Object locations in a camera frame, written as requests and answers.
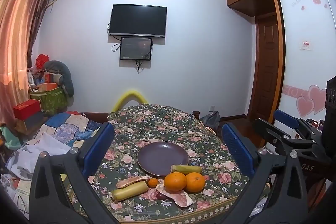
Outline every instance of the black television screen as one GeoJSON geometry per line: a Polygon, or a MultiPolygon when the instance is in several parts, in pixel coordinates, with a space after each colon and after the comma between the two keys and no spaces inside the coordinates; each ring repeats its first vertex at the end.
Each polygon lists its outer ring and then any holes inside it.
{"type": "Polygon", "coordinates": [[[115,4],[110,20],[110,35],[164,37],[167,7],[115,4]]]}
{"type": "Polygon", "coordinates": [[[122,37],[120,46],[121,60],[150,60],[152,39],[145,37],[122,37]]]}

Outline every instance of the green bag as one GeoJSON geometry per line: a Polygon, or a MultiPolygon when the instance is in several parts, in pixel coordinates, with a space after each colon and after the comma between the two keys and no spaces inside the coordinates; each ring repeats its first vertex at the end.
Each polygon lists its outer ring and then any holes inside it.
{"type": "Polygon", "coordinates": [[[31,99],[40,100],[41,108],[47,115],[55,115],[57,110],[61,110],[68,105],[67,97],[60,86],[50,91],[33,91],[29,95],[31,99]]]}

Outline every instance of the floral bedspread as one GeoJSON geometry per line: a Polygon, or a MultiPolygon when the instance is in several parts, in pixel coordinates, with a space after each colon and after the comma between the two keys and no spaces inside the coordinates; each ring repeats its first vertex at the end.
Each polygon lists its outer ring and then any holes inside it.
{"type": "MultiPolygon", "coordinates": [[[[226,211],[248,182],[226,145],[190,114],[168,106],[142,104],[112,113],[109,121],[115,127],[115,138],[89,182],[120,222],[196,223],[226,211]],[[202,192],[190,195],[194,204],[180,208],[169,199],[157,200],[156,189],[113,202],[110,192],[116,189],[118,180],[145,175],[137,164],[137,153],[157,141],[183,147],[189,155],[189,164],[203,167],[206,186],[202,192]]],[[[65,184],[74,208],[84,215],[71,185],[68,181],[65,184]]]]}

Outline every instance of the orange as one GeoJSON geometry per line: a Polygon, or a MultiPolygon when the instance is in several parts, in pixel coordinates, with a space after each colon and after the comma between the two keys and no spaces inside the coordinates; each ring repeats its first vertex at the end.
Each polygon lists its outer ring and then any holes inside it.
{"type": "Polygon", "coordinates": [[[205,179],[200,173],[189,173],[185,176],[187,178],[186,191],[191,193],[197,193],[201,191],[205,186],[205,179]]]}
{"type": "Polygon", "coordinates": [[[186,187],[187,178],[180,172],[173,172],[165,177],[164,185],[168,190],[179,191],[186,187]]]}
{"type": "Polygon", "coordinates": [[[159,180],[151,178],[151,179],[149,179],[149,181],[147,182],[147,184],[148,184],[148,186],[150,188],[156,188],[156,185],[159,184],[159,180]]]}

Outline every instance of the mint green cloth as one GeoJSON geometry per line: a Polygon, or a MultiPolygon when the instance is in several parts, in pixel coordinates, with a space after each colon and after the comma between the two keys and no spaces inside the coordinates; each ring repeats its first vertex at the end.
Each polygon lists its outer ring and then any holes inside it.
{"type": "Polygon", "coordinates": [[[6,127],[0,126],[1,133],[5,137],[5,146],[10,150],[18,150],[21,148],[20,140],[6,127]]]}

